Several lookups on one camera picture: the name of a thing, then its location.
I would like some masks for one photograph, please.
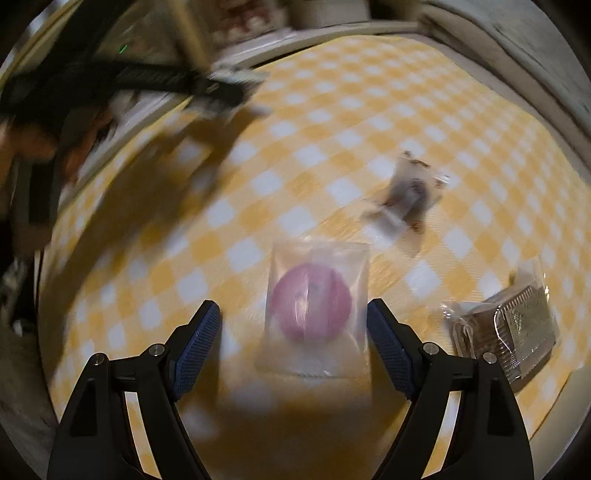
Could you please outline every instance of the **packaged snack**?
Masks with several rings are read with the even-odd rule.
[[[257,366],[308,377],[362,372],[369,245],[278,241]]]
[[[378,192],[372,203],[391,223],[404,222],[421,235],[427,211],[441,199],[448,183],[447,176],[405,151],[398,157],[390,185]]]
[[[484,302],[443,306],[454,348],[472,358],[494,354],[513,388],[521,388],[557,342],[548,298],[539,260],[522,262],[513,284]]]

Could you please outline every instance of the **pink macaron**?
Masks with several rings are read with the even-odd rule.
[[[289,270],[273,288],[269,312],[292,340],[331,340],[351,314],[343,277],[326,265],[305,263]]]

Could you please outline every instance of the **packaged pink cookie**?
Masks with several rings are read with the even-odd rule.
[[[257,366],[307,377],[363,371],[369,245],[278,241]]]

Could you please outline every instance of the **blue gripper pad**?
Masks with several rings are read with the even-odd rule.
[[[197,311],[191,323],[187,325],[187,327],[191,326],[193,322],[199,320],[199,316],[202,317],[176,362],[172,386],[173,396],[176,400],[193,388],[220,329],[222,316],[219,306],[215,302],[211,302],[205,312],[202,312],[202,308]]]
[[[410,327],[398,323],[382,299],[369,302],[367,327],[394,387],[407,399],[415,400],[421,387],[417,382],[420,372],[416,371],[421,362],[417,356],[420,340],[412,330],[409,337],[405,330]]]

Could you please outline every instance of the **checkered tablecloth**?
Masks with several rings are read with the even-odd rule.
[[[448,352],[430,310],[482,300],[519,260],[539,255],[561,340],[518,394],[533,434],[591,344],[591,195],[550,134],[413,40],[343,38],[264,69],[257,115],[222,129],[172,112],[60,218],[40,312],[58,414],[91,354],[136,355],[209,298],[224,314],[220,345],[179,409],[212,478],[371,478],[408,408],[371,348],[355,380],[254,368],[271,245],[313,235],[371,243],[369,297]],[[418,252],[361,218],[402,150],[451,178]],[[155,472],[128,398],[140,457]],[[428,471],[441,465],[456,411],[451,396]]]

